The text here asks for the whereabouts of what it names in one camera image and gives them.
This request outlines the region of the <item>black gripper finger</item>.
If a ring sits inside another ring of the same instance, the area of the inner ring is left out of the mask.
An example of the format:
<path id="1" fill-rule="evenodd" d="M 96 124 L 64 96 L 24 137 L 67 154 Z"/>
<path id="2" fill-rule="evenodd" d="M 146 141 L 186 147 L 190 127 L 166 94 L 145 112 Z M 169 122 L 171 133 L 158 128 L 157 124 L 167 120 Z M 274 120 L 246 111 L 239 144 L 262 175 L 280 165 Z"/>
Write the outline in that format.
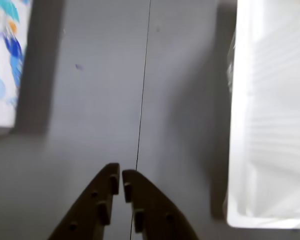
<path id="1" fill-rule="evenodd" d="M 125 202 L 131 204 L 134 229 L 144 240 L 197 240 L 178 207 L 140 172 L 122 171 Z"/>
<path id="2" fill-rule="evenodd" d="M 110 225 L 113 196 L 119 194 L 120 165 L 103 167 L 50 235 L 50 240 L 102 240 Z"/>

